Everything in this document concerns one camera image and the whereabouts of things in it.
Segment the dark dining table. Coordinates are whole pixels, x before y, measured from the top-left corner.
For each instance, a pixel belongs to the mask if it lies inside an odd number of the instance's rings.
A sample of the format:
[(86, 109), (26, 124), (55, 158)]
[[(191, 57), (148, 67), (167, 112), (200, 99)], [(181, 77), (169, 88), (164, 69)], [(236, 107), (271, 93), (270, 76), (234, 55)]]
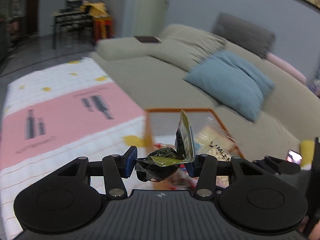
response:
[(70, 12), (59, 12), (52, 15), (53, 18), (53, 33), (52, 33), (52, 48), (57, 48), (57, 40), (63, 29), (75, 30), (78, 37), (87, 29), (91, 29), (93, 38), (93, 17), (89, 13), (81, 10)]

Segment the orange cardboard box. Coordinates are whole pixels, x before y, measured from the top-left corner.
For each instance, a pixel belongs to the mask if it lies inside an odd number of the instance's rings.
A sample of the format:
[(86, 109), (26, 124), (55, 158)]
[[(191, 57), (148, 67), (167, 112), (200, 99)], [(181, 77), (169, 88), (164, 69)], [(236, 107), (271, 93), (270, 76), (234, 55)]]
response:
[(243, 154), (238, 142), (227, 131), (217, 114), (211, 109), (164, 108), (146, 110), (145, 149), (147, 153), (162, 147), (175, 147), (176, 132), (182, 128), (184, 141), (193, 145), (195, 154), (209, 154), (221, 161)]

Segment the orange stool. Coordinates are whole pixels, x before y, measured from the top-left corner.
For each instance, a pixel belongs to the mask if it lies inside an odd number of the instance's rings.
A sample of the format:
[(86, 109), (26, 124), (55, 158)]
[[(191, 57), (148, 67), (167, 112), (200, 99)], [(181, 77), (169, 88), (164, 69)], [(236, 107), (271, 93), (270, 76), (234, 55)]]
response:
[(94, 42), (97, 42), (103, 39), (113, 38), (114, 37), (113, 18), (111, 16), (94, 18), (93, 34), (94, 34)]

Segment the beige sofa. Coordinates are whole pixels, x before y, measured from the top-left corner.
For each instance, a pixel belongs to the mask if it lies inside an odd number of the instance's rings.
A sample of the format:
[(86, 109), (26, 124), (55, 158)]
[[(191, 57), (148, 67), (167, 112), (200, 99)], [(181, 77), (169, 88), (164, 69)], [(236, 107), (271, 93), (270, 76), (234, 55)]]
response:
[(171, 24), (158, 43), (100, 40), (91, 58), (144, 109), (212, 109), (248, 160), (284, 159), (319, 136), (319, 98), (306, 85), (213, 33)]

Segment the black and yellow snack bag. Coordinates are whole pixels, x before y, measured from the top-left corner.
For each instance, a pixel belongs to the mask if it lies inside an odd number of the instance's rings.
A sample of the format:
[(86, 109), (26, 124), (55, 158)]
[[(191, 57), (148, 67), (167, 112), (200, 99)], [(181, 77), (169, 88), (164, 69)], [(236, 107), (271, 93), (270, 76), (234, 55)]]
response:
[(193, 130), (184, 110), (175, 134), (175, 146), (162, 146), (144, 158), (138, 158), (135, 166), (137, 178), (142, 182), (161, 182), (172, 176), (182, 164), (195, 160)]

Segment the popcorn snack bag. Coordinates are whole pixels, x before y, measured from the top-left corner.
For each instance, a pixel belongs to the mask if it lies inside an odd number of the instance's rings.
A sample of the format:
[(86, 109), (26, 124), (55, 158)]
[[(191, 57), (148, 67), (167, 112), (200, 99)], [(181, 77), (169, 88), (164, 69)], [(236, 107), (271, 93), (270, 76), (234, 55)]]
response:
[(223, 129), (206, 125), (195, 137), (197, 154), (214, 156), (219, 161), (230, 161), (235, 155), (236, 142)]

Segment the pink white picnic mat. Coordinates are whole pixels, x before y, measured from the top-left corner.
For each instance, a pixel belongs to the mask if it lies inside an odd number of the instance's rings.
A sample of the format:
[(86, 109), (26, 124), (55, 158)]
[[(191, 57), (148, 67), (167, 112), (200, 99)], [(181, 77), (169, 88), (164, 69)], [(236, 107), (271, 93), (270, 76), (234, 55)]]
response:
[(35, 71), (8, 85), (1, 123), (1, 215), (7, 239), (22, 228), (14, 199), (73, 159), (143, 147), (145, 112), (93, 60)]

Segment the light blue cushion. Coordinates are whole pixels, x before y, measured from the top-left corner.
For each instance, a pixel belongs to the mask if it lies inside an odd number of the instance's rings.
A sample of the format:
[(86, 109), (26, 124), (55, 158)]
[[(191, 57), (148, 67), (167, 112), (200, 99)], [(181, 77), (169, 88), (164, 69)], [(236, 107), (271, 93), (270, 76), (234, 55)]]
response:
[(184, 81), (251, 122), (257, 121), (265, 99), (275, 87), (253, 64), (228, 50), (205, 59)]

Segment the beige sofa cushion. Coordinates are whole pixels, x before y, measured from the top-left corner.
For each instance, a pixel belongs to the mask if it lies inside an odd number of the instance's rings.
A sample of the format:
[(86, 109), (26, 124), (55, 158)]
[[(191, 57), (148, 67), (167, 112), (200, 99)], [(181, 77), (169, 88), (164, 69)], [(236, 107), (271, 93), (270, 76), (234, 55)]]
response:
[(160, 43), (148, 55), (189, 72), (211, 55), (225, 49), (227, 41), (215, 34), (182, 24), (170, 24)]

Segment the grey striped cushion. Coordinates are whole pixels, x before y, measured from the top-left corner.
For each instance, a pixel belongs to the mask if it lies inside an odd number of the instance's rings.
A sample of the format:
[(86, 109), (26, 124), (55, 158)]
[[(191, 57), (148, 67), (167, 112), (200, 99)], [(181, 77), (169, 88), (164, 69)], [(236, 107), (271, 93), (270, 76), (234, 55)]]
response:
[(213, 33), (261, 59), (267, 57), (276, 40), (273, 32), (224, 12), (219, 14)]

